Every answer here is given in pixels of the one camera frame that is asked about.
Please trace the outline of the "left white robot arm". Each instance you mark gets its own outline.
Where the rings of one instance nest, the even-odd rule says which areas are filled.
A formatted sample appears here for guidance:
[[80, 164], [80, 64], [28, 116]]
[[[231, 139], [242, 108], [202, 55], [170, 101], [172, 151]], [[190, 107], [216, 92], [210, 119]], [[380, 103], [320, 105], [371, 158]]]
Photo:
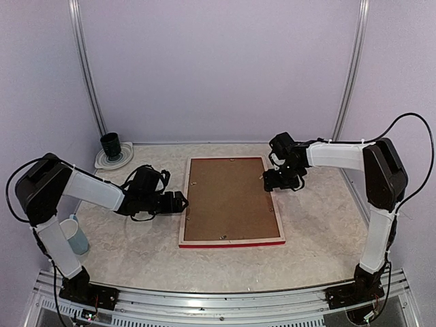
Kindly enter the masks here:
[[26, 215], [23, 221], [29, 224], [54, 271], [62, 276], [61, 287], [54, 291], [56, 298], [95, 310], [114, 310], [119, 290], [91, 283], [89, 273], [61, 230], [57, 218], [59, 202], [69, 197], [130, 218], [147, 213], [151, 219], [181, 213], [189, 206], [181, 191], [166, 189], [170, 173], [149, 164], [137, 167], [122, 185], [92, 175], [53, 153], [33, 159], [17, 170], [22, 176], [16, 181], [14, 192]]

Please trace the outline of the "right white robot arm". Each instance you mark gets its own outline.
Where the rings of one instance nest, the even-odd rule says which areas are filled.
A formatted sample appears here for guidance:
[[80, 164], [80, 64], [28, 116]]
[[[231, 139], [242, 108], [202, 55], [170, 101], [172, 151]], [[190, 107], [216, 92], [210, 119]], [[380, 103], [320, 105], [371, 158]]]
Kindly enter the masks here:
[[354, 280], [326, 290], [330, 309], [357, 305], [384, 296], [381, 277], [389, 265], [388, 251], [396, 233], [396, 209], [405, 196], [408, 176], [388, 138], [374, 141], [333, 142], [318, 138], [297, 142], [287, 133], [270, 142], [268, 156], [273, 167], [263, 173], [264, 190], [305, 186], [308, 168], [330, 167], [358, 170], [364, 174], [370, 221]]

